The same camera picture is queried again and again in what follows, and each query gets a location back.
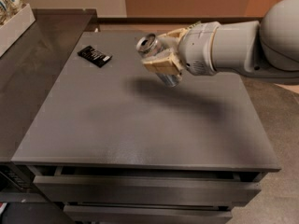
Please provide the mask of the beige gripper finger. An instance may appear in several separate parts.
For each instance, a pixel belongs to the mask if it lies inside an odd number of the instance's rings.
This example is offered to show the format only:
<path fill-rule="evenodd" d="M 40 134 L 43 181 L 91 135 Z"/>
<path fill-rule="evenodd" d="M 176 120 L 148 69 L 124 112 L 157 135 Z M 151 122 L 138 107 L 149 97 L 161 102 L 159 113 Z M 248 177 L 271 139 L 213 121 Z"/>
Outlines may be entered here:
<path fill-rule="evenodd" d="M 152 73 L 176 76 L 183 70 L 177 54 L 171 51 L 163 51 L 155 56 L 144 58 L 142 63 Z"/>
<path fill-rule="evenodd" d="M 187 34 L 188 31 L 188 28 L 179 28 L 176 30 L 169 31 L 165 34 L 159 35 L 158 39 L 164 43 L 178 43 L 181 40 L 181 38 Z"/>

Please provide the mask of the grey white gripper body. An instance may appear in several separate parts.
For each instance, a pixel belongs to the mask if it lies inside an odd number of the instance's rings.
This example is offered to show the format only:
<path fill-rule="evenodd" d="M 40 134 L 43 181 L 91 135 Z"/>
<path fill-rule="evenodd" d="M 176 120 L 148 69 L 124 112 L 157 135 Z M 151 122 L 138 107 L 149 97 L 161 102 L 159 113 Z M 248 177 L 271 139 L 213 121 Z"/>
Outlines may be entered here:
<path fill-rule="evenodd" d="M 194 76 L 214 76 L 212 45 L 220 24 L 217 21 L 200 23 L 189 29 L 178 45 L 179 58 Z"/>

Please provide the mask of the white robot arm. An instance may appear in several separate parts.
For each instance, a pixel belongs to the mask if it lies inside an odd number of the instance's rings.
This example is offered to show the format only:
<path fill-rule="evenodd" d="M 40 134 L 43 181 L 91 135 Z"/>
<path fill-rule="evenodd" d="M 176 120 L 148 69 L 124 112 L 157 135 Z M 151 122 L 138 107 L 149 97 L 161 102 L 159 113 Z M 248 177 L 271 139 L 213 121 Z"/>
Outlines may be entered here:
<path fill-rule="evenodd" d="M 282 0 L 260 21 L 197 22 L 142 37 L 136 50 L 146 69 L 168 86 L 182 72 L 194 76 L 236 73 L 277 84 L 299 80 L 299 0 Z"/>

